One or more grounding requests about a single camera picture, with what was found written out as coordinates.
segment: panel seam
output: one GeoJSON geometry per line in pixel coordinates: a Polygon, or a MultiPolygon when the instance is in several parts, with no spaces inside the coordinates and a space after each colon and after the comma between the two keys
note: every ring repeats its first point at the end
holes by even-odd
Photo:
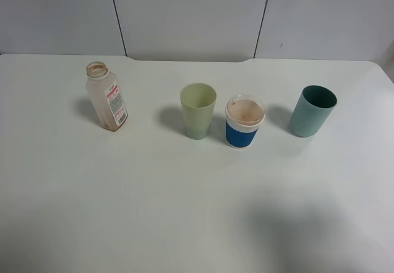
{"type": "Polygon", "coordinates": [[[254,59],[256,58],[257,46],[259,45],[259,41],[260,41],[260,34],[261,34],[261,29],[262,29],[262,27],[263,27],[263,21],[264,21],[264,17],[265,17],[265,11],[267,10],[267,5],[268,5],[268,0],[265,0],[264,11],[263,11],[263,17],[261,18],[259,35],[257,36],[256,47],[255,47],[255,49],[254,49],[254,54],[253,54],[253,58],[254,58],[254,59]]]}
{"type": "Polygon", "coordinates": [[[112,2],[113,2],[113,7],[115,8],[115,14],[116,14],[116,19],[118,21],[119,31],[121,33],[121,39],[122,39],[122,43],[123,43],[124,54],[127,56],[126,45],[124,43],[124,38],[123,38],[123,33],[122,33],[122,28],[121,28],[121,22],[119,21],[118,10],[116,8],[115,0],[112,0],[112,2]]]}

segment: blue label band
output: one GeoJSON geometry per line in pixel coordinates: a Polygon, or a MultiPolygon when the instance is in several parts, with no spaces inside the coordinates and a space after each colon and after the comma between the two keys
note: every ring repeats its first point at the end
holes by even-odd
{"type": "Polygon", "coordinates": [[[251,144],[257,129],[253,132],[243,133],[233,129],[226,121],[226,139],[230,145],[236,148],[245,148],[251,144]]]}

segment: bottle opening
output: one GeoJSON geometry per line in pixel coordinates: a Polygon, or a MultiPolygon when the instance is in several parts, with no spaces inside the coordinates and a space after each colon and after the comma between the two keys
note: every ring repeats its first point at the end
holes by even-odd
{"type": "Polygon", "coordinates": [[[88,77],[97,79],[106,76],[108,69],[103,62],[92,62],[86,67],[88,77]]]}

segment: white wall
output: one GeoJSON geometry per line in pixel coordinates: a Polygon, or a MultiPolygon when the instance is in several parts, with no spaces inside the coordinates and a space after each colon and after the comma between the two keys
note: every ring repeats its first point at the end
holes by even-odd
{"type": "Polygon", "coordinates": [[[377,60],[394,40],[394,0],[269,0],[256,57],[377,60]]]}
{"type": "Polygon", "coordinates": [[[265,0],[115,0],[127,54],[144,60],[250,59],[265,0]]]}
{"type": "Polygon", "coordinates": [[[0,53],[124,55],[112,0],[0,0],[0,53]]]}

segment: bottle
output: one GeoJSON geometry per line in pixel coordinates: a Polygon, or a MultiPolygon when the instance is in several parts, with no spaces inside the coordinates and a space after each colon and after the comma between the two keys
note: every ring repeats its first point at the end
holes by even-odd
{"type": "Polygon", "coordinates": [[[103,62],[88,64],[86,75],[86,91],[102,126],[110,131],[117,131],[128,115],[116,75],[103,62]]]}

